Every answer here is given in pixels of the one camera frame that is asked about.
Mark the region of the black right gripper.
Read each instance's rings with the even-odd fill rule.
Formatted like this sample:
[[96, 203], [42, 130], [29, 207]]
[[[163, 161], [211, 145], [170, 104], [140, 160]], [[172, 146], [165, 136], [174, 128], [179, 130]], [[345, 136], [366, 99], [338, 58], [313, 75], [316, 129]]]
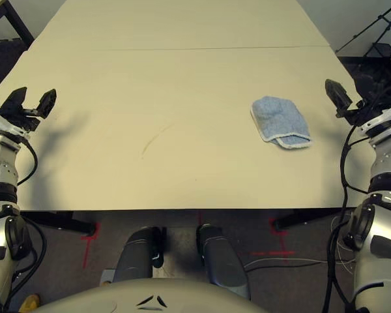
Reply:
[[336, 107], [336, 117], [344, 118], [351, 126], [362, 126], [382, 114], [379, 106], [371, 107], [371, 99], [363, 98], [356, 103], [357, 109], [348, 110], [351, 99], [341, 83], [325, 80], [326, 95]]

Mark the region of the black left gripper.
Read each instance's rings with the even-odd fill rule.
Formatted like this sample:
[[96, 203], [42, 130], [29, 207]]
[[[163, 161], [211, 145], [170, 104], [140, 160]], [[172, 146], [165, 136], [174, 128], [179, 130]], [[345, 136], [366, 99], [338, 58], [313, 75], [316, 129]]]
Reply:
[[[22, 128], [27, 132], [36, 130], [40, 121], [36, 117], [29, 117], [24, 113], [22, 106], [27, 88], [21, 87], [13, 90], [8, 98], [0, 107], [0, 116], [6, 119], [10, 124]], [[39, 105], [36, 107], [36, 115], [41, 118], [47, 118], [55, 106], [57, 91], [51, 89], [42, 95]]]

